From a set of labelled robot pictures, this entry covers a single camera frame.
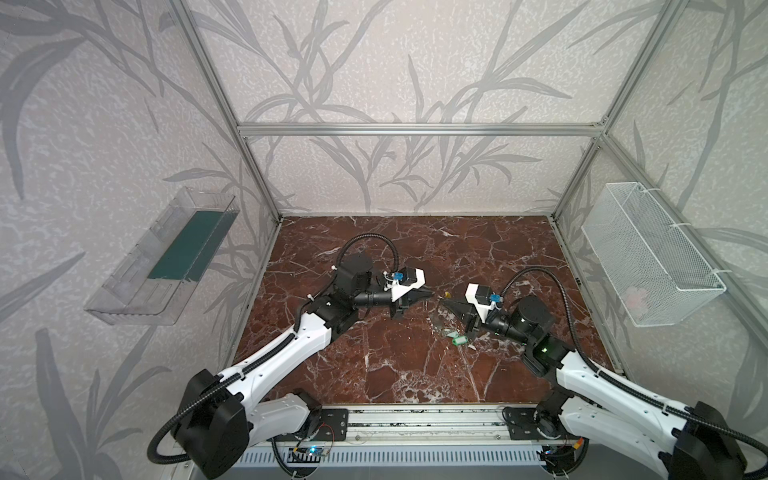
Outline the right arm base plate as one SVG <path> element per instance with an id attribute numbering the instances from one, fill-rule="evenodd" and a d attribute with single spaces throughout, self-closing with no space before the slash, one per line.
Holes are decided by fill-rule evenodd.
<path id="1" fill-rule="evenodd" d="M 587 444 L 589 440 L 570 432 L 563 423 L 562 407 L 505 406 L 502 420 L 511 440 L 538 441 L 547 445 Z"/>

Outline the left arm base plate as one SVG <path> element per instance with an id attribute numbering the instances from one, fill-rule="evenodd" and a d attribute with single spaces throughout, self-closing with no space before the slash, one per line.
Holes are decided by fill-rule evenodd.
<path id="1" fill-rule="evenodd" d="M 285 436 L 287 440 L 335 442 L 346 439 L 350 411 L 346 408 L 322 408 L 311 411 L 301 428 Z"/>

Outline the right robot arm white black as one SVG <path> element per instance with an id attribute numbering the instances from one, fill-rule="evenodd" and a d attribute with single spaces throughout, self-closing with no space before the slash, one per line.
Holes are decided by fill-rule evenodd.
<path id="1" fill-rule="evenodd" d="M 523 298 L 512 311 L 501 309 L 498 299 L 442 303 L 466 326 L 523 346 L 524 365 L 553 386 L 538 406 L 542 431 L 563 429 L 594 441 L 665 479 L 744 478 L 746 458 L 716 409 L 672 401 L 589 364 L 551 335 L 554 318 L 538 297 Z"/>

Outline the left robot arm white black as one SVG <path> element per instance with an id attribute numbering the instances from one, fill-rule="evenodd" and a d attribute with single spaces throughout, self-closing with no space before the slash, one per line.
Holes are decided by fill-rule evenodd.
<path id="1" fill-rule="evenodd" d="M 188 381 L 178 411 L 164 430 L 183 450 L 172 462 L 190 461 L 206 478 L 216 479 L 248 447 L 314 430 L 321 407 L 308 394 L 270 400 L 268 393 L 345 334 L 366 311 L 385 308 L 398 318 L 431 295 L 419 268 L 376 273 L 364 254 L 342 261 L 328 287 L 303 307 L 297 325 L 239 363 L 217 374 L 203 369 Z"/>

